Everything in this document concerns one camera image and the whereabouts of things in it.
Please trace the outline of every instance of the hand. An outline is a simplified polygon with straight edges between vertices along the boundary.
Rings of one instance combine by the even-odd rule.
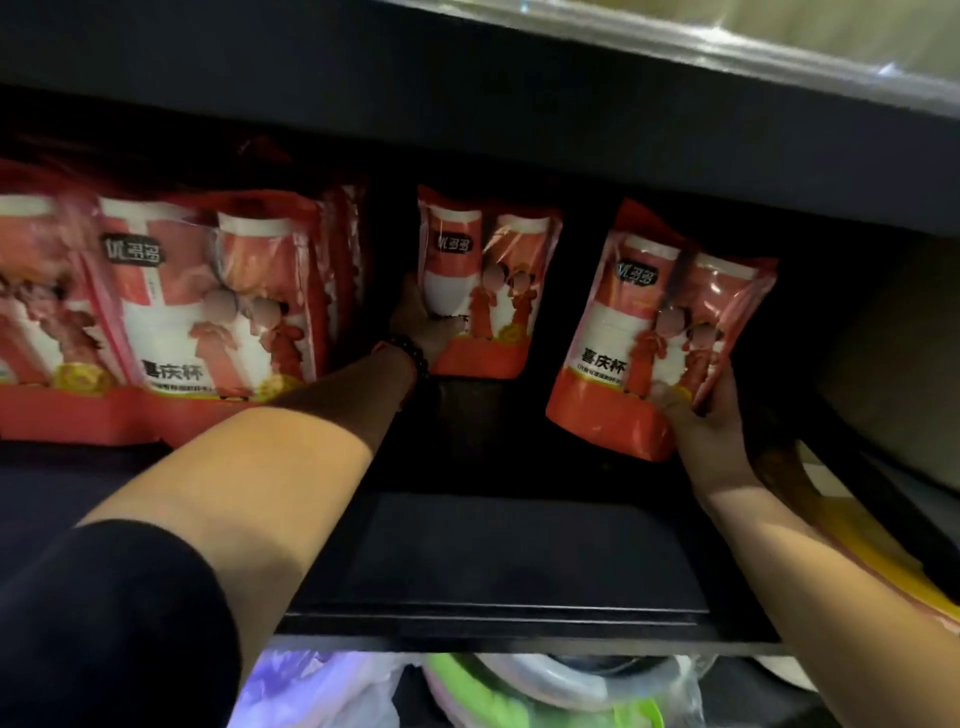
[[[417,279],[413,274],[403,279],[400,302],[394,309],[394,315],[390,317],[390,331],[406,334],[413,339],[414,343],[423,349],[423,355],[431,366],[446,349],[450,339],[465,330],[466,316],[431,319],[423,305],[423,295],[417,287]]]
[[[743,425],[736,402],[736,382],[728,366],[717,380],[704,417],[673,387],[654,382],[650,401],[673,425],[677,450],[702,505],[719,492],[755,485],[754,471],[743,445]]]

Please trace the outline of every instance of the packaging label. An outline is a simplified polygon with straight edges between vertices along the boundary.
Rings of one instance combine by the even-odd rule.
[[[156,268],[164,262],[163,249],[149,235],[132,232],[105,232],[100,236],[104,253],[111,263]]]
[[[652,265],[620,260],[616,264],[616,276],[625,283],[632,283],[642,288],[654,285],[660,277],[660,271]]]
[[[457,253],[464,255],[473,250],[473,238],[462,232],[431,231],[431,243],[442,253]]]

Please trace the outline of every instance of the snack package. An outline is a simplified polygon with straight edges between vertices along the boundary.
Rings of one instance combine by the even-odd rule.
[[[355,194],[355,189],[334,186],[326,190],[320,201],[323,221],[320,240],[325,251],[318,253],[318,260],[323,261],[325,256],[328,266],[328,272],[322,270],[321,274],[326,283],[326,298],[331,304],[329,338],[333,344],[350,330],[359,304],[353,240],[358,231]]]
[[[102,243],[147,388],[262,401],[316,378],[325,347],[316,346],[320,312],[307,301],[312,203],[230,192],[100,205]]]
[[[347,198],[347,244],[353,273],[353,298],[357,308],[361,309],[373,282],[373,252],[363,214],[367,190],[358,184],[345,184],[343,190]]]
[[[0,165],[0,189],[21,186],[13,174],[30,175],[35,193],[0,192],[0,382],[103,395],[127,375],[94,293],[92,207],[67,182],[13,162]]]
[[[673,435],[646,399],[650,385],[664,381],[702,402],[776,277],[769,259],[695,251],[645,207],[623,203],[547,418],[603,448],[670,455]]]
[[[156,435],[97,242],[95,198],[0,160],[0,437],[133,445]]]
[[[523,371],[562,226],[556,210],[471,206],[420,188],[424,302],[438,316],[468,317],[434,374],[510,379]]]

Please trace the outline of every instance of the plastic bag on lower shelf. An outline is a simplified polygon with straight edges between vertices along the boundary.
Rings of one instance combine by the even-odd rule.
[[[703,728],[703,704],[692,662],[656,695],[595,712],[539,702],[510,687],[470,655],[435,654],[423,673],[437,703],[463,728]]]
[[[413,655],[266,649],[228,728],[398,728],[393,697]]]

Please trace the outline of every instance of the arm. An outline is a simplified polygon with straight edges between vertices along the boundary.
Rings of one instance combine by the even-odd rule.
[[[460,320],[430,323],[409,282],[392,321],[435,357]],[[388,347],[242,412],[164,458],[83,521],[128,519],[186,541],[214,569],[244,672],[273,635],[415,379]]]
[[[960,643],[759,483],[730,369],[703,418],[668,387],[655,385],[651,397],[674,427],[697,499],[839,720],[848,728],[960,725]]]

